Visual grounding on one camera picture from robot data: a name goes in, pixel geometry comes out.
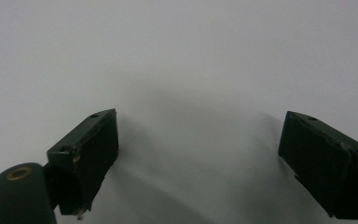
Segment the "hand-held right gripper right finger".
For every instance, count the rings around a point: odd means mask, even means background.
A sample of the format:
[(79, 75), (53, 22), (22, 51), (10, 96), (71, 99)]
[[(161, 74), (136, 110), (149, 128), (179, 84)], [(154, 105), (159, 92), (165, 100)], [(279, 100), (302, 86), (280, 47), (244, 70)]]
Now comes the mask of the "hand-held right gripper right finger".
[(358, 142), (312, 116), (286, 113), (278, 155), (330, 217), (358, 219)]

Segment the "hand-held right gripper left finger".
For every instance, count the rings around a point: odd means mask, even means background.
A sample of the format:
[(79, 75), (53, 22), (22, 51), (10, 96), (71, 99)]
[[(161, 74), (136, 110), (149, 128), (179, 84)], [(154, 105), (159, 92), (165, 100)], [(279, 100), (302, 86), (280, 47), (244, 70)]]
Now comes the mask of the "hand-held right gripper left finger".
[(84, 119), (47, 151), (46, 180), (53, 207), (63, 215), (89, 211), (118, 156), (117, 111)]

